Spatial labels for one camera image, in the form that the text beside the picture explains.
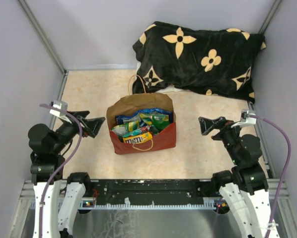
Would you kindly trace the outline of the red brown paper bag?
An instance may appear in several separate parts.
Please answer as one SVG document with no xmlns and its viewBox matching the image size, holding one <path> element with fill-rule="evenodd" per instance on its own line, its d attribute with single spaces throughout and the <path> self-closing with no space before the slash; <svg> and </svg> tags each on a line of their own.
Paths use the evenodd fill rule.
<svg viewBox="0 0 297 238">
<path fill-rule="evenodd" d="M 154 126 L 145 124 L 140 118 L 140 113 L 160 113 L 169 116 L 170 125 L 159 132 Z M 166 94 L 148 93 L 146 90 L 141 94 L 129 94 L 110 106 L 106 112 L 109 135 L 118 155 L 151 152 L 170 149 L 176 146 L 176 116 L 173 101 Z M 116 135 L 111 129 L 120 124 L 130 121 L 139 121 L 140 128 L 123 136 Z M 141 144 L 128 144 L 123 138 L 150 132 L 153 136 Z"/>
</svg>

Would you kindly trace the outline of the yellow m&m's packet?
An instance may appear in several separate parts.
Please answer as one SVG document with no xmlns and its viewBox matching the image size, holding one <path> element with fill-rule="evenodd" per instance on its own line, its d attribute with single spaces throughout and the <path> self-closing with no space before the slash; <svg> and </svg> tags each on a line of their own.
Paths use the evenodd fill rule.
<svg viewBox="0 0 297 238">
<path fill-rule="evenodd" d="M 152 138 L 152 134 L 150 132 L 146 132 L 143 134 L 123 138 L 123 142 L 128 144 L 141 144 L 152 140 Z"/>
</svg>

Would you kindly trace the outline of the black floral pillow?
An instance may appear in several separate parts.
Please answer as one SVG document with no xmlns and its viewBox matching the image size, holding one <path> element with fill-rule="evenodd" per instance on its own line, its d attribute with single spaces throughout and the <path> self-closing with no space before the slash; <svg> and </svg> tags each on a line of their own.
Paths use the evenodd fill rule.
<svg viewBox="0 0 297 238">
<path fill-rule="evenodd" d="M 193 30 L 156 21 L 133 44 L 139 63 L 132 92 L 169 86 L 255 102 L 252 70 L 265 36 L 237 28 Z"/>
</svg>

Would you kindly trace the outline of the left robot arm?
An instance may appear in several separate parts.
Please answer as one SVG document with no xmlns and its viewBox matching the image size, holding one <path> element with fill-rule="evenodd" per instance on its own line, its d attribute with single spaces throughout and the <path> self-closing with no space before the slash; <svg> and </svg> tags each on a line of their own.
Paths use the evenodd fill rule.
<svg viewBox="0 0 297 238">
<path fill-rule="evenodd" d="M 68 112 L 62 125 L 53 131 L 45 124 L 36 124 L 28 132 L 35 194 L 35 238 L 71 238 L 80 201 L 89 196 L 93 185 L 87 172 L 70 174 L 62 204 L 59 204 L 64 162 L 61 151 L 78 135 L 95 138 L 105 122 L 104 117 L 87 119 L 89 111 Z"/>
</svg>

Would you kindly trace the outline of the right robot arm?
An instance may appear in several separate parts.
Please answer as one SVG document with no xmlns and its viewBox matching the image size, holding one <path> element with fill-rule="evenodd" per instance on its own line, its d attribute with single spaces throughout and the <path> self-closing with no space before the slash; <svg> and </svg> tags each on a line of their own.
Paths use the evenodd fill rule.
<svg viewBox="0 0 297 238">
<path fill-rule="evenodd" d="M 224 117 L 198 118 L 203 136 L 218 131 L 212 140 L 223 143 L 234 164 L 231 170 L 213 174 L 211 189 L 228 204 L 243 238 L 278 238 L 277 225 L 270 218 L 267 178 L 259 164 L 260 139 L 252 134 L 240 135 L 242 128 L 256 124 L 254 116 L 245 111 L 238 122 Z"/>
</svg>

